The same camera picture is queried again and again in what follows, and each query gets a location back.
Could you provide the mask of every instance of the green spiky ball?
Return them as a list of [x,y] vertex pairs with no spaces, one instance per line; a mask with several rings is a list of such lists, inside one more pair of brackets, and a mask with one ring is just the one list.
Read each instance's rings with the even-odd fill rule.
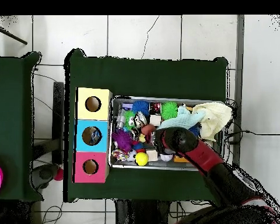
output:
[[128,129],[128,130],[131,130],[132,128],[134,128],[134,126],[131,126],[128,124],[129,120],[131,117],[135,117],[135,113],[133,111],[126,111],[125,112],[125,127]]
[[162,104],[161,116],[164,120],[177,117],[177,104],[173,101],[168,101]]

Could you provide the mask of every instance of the yellow box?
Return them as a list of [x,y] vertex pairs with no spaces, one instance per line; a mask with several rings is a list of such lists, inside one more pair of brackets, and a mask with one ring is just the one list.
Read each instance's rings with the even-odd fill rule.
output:
[[[109,119],[109,107],[112,93],[108,89],[92,89],[88,87],[78,87],[76,90],[78,90],[78,119]],[[89,106],[88,102],[92,101],[94,98],[98,100],[99,108],[96,111],[90,111],[91,109],[88,110],[89,108],[87,108],[87,106]]]

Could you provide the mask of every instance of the white cloth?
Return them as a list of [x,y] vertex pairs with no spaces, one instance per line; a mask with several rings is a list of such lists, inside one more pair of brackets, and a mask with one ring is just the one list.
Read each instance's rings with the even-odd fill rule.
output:
[[204,118],[200,121],[200,135],[202,139],[216,142],[217,134],[230,120],[232,109],[225,104],[218,102],[199,104],[193,107],[192,113],[205,112]]

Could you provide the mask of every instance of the green toy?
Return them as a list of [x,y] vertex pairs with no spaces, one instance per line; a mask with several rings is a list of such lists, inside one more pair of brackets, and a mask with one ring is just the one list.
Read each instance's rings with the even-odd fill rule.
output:
[[131,130],[132,128],[135,127],[134,117],[135,117],[135,113],[133,111],[125,112],[125,126],[128,130]]
[[164,120],[177,117],[177,104],[173,101],[168,101],[162,104],[161,116]]

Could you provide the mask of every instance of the pink box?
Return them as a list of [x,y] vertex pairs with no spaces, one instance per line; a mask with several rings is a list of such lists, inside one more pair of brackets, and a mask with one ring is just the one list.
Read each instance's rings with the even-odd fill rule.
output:
[[[95,174],[87,174],[83,169],[83,164],[87,160],[95,160],[98,169]],[[107,163],[107,153],[104,152],[76,152],[75,162],[75,183],[105,183],[109,173]]]

